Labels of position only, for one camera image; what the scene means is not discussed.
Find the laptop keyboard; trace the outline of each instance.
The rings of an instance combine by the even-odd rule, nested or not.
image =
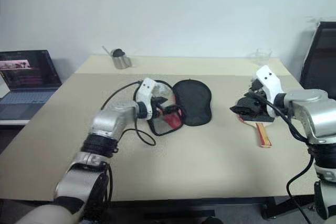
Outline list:
[[[0,100],[0,104],[46,103],[53,93],[55,92],[11,92]]]

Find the wooden paddle handle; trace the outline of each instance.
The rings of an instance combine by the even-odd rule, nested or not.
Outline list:
[[[270,148],[272,146],[268,135],[266,133],[265,127],[263,123],[256,123],[257,124],[257,129],[259,132],[259,137],[260,137],[260,144],[263,148]]]

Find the table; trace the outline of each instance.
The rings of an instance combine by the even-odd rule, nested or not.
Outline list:
[[[134,68],[116,70],[109,57],[92,56],[56,91],[0,156],[0,198],[51,200],[104,100],[144,77],[170,84],[203,81],[212,91],[213,119],[156,137],[155,147],[127,133],[110,159],[114,201],[287,194],[286,182],[308,163],[307,148],[281,119],[266,129],[272,148],[260,148],[255,129],[229,110],[258,69],[250,59],[136,57],[132,62]],[[279,59],[271,58],[269,66],[284,90],[301,88]],[[118,99],[131,99],[132,92],[120,93]],[[139,128],[150,132],[145,122]],[[292,184],[293,193],[312,194],[316,180],[310,169]]]

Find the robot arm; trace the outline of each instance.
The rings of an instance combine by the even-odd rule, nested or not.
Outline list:
[[[157,82],[145,78],[136,102],[107,105],[100,110],[80,152],[58,183],[54,201],[35,208],[17,224],[73,224],[84,214],[101,214],[109,182],[109,158],[118,152],[118,142],[128,124],[137,118],[152,118],[151,92],[156,86]]]
[[[271,117],[279,116],[266,105],[272,103],[283,115],[301,122],[306,137],[295,137],[306,143],[309,154],[315,158],[314,167],[320,179],[314,184],[317,212],[323,219],[336,216],[336,101],[317,89],[284,93],[280,80],[267,66],[257,71],[246,96],[244,99],[258,100],[259,108],[234,106],[233,112],[254,116],[267,111]]]

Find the white wall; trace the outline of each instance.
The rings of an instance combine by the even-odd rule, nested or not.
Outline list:
[[[335,0],[0,0],[0,50],[48,49],[63,78],[101,45],[128,55],[245,57],[271,48],[299,76]]]

